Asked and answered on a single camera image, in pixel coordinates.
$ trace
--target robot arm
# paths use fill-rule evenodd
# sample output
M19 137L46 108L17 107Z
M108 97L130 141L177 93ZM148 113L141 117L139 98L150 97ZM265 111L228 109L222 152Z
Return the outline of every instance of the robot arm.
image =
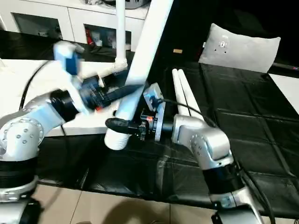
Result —
M109 91L100 87L98 76L80 80L75 48L61 42L55 49L56 58L70 75L68 90L38 96L24 109L0 119L0 223L38 222L42 209L31 196L38 181L38 146L50 130L80 112L89 114L109 106L141 87L128 85Z
M173 122L164 121L165 102L159 86L152 84L144 93L149 110L155 115L141 114L141 124L118 118L108 119L107 127L116 132L136 134L140 139L153 137L159 141L161 133L171 133L174 143L187 147L203 171L215 210L214 224L263 224L252 196L240 176L240 170L230 150L227 135L204 120L175 115Z
M242 181L226 134L194 117L177 114L173 124L172 141L191 150L203 171L210 200L219 210L212 217L213 222L232 224L250 220L248 223L263 224L250 191Z

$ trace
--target black cable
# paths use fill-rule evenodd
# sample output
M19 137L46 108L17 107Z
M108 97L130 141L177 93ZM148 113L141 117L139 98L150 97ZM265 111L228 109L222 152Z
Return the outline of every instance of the black cable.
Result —
M25 89L23 90L22 93L22 98L21 98L21 102L20 102L20 106L19 106L19 110L23 109L24 107L24 103L25 103L25 98L28 92L28 88L33 80L33 78L36 76L36 74L46 65L51 61L45 61L44 63L41 64L41 66L38 67L38 69L33 73L33 75L31 76L31 78L27 81Z
M253 183L254 187L257 189L259 195L260 195L260 200L262 202L262 206L264 207L264 209L266 210L266 212L269 215L270 218L270 222L271 224L275 224L275 216L274 216L274 212L273 209L270 205L270 202L266 196L266 194L263 192L263 190L260 188L260 186L258 185L258 183L256 182L256 180L253 178L253 176L250 174L250 172L248 172L241 164L240 162L238 162L241 170L244 172L244 174L250 179L250 181ZM250 183L249 181L243 176L243 180L244 182L247 184L248 187L250 187Z
M37 73L45 66L47 65L49 62L51 61L45 61L34 73L33 75L30 77L30 79L27 81L26 86L23 90L22 93L22 98L21 98L21 102L20 102L20 106L19 106L19 110L23 109L24 107L24 103L25 103L25 99L26 99L26 95L29 89L29 86L33 80L33 78L37 75ZM69 157L70 157L70 151L71 151L71 147L70 147L70 143L68 141L68 139L66 138L66 132L64 130L64 127L61 125L61 130L62 133L64 134L64 140L65 140L65 148L66 148L66 160L65 160L65 164L64 164L64 170L68 170L68 166L69 166ZM62 191L62 188L58 188L54 195L51 197L51 199L48 201L48 203L43 207L43 211L46 211L48 208L50 208L53 203L57 200L57 198L59 197L60 193Z
M190 106L185 105L185 104L181 104L181 103L179 103L179 102L177 102L177 101L173 101L173 100L170 100L170 99L161 99L161 100L158 101L159 104L162 103L162 102L166 102L166 103L171 103L171 104L175 104L175 105L179 105L179 106L187 107L188 109L190 109L190 110L192 110L192 111L194 111L194 112L200 114L200 115L204 118L204 120L207 122L208 125L210 125L210 126L212 126L212 127L218 127L218 126L216 125L216 123L215 123L212 119L210 119L210 118L209 118L208 116L206 116L206 115L203 115L200 111L194 109L193 107L190 107Z
M179 103L177 101L173 101L173 100L170 100L170 99L161 99L158 101L158 103L162 103L162 102L166 102L166 103L171 103L171 104L175 104L175 105L179 105L179 106L184 106L190 110L193 110L195 111L196 113L200 114L204 120L212 127L218 127L216 125L216 123L210 119L208 116L206 115L203 115L200 111L188 106L188 105L185 105L185 104L182 104L182 103ZM243 167L243 165L237 160L237 158L234 156L234 159L236 160L237 164L239 165L239 168L244 172L244 174L250 179L250 181L253 183L253 185L255 186L255 188L257 189L259 195L257 195L255 193L255 191L252 190L252 193L256 195L256 197L259 199L262 200L262 206L264 207L264 209L268 212L269 214L269 218L270 218L270 222L271 224L276 224L276 221L275 221L275 216L274 216L274 212L273 212L273 209L270 205L270 202L266 196L266 194L262 191L262 189L259 187L258 183L256 182L256 180L252 177L252 175ZM250 183L249 181L244 178L243 176L243 181L247 184L247 186L250 188Z

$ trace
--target floor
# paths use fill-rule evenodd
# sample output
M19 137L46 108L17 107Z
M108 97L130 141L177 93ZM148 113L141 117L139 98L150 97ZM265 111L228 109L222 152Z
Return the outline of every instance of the floor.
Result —
M58 188L39 185L34 198L46 205ZM53 205L44 212L40 224L211 224L213 210L185 205L145 201L122 196L72 189L61 191ZM270 224L263 217L265 224ZM291 219L277 219L277 224L293 224Z

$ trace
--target white pipe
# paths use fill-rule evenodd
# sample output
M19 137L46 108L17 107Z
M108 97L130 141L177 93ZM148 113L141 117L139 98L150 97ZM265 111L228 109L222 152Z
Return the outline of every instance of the white pipe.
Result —
M126 60L126 2L125 0L116 0L116 59L115 63L127 63Z
M126 84L144 84L153 63L173 0L153 0L144 22L139 43L132 61ZM121 100L116 117L131 120L135 114L143 89L140 88ZM129 135L107 129L105 144L110 149L123 149Z
M125 0L116 1L116 58L115 63L105 70L98 71L98 76L103 78L115 72L120 72L128 68L126 59L126 2Z
M178 76L179 76L179 79L181 81L181 85L183 87L183 91L184 91L184 95L185 95L185 98L186 98L186 101L187 101L187 105L190 106L190 107L193 107L195 110L200 111L200 109L198 107L198 104L196 102L196 99L195 99L195 97L193 95L193 92L192 92L192 90L190 88L190 85L189 85L189 83L187 81L187 78L185 76L184 71L181 70L181 69L179 69L178 70ZM196 113L193 110L190 110L190 115L192 117L204 120L204 118L200 114Z
M187 105L185 95L184 95L184 90L179 78L178 70L176 69L172 70L172 78L174 84L174 91L176 92L177 102ZM184 106L178 106L178 113L180 115L190 116L188 108Z

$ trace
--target gray cushion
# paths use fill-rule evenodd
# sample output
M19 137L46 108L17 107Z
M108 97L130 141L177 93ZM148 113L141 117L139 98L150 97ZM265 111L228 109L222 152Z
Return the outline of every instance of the gray cushion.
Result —
M233 34L212 23L199 62L266 73L272 66L280 37L264 39Z

